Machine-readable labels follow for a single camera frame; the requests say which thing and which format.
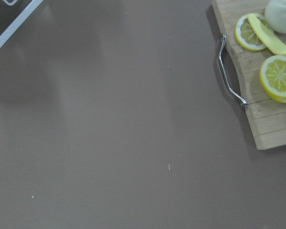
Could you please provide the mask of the lemon slice near bun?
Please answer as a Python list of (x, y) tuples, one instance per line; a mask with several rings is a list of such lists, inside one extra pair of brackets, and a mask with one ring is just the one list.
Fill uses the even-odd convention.
[(246, 14), (238, 20), (235, 26), (235, 38), (243, 48), (254, 52), (261, 51), (266, 46), (254, 33), (247, 17)]

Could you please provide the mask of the wooden cutting board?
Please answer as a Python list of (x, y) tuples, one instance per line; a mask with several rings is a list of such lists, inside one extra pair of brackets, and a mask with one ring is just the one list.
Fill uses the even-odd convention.
[(253, 52), (235, 38), (237, 21), (248, 13), (263, 14), (266, 0), (214, 0), (212, 3), (220, 32), (227, 37), (226, 50), (235, 66), (240, 94), (248, 103), (245, 113), (257, 149), (286, 145), (286, 104), (272, 100), (263, 89), (259, 71), (272, 53), (268, 49)]

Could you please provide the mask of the yellow plastic knife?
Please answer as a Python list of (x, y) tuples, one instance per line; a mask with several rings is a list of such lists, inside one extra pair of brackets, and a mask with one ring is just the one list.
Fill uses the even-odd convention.
[(248, 14), (247, 20), (259, 40), (273, 54), (286, 57), (286, 45), (280, 41), (254, 14)]

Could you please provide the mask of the aluminium frame post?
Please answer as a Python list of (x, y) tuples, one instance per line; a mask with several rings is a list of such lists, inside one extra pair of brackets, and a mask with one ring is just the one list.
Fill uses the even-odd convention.
[(43, 0), (0, 0), (0, 48)]

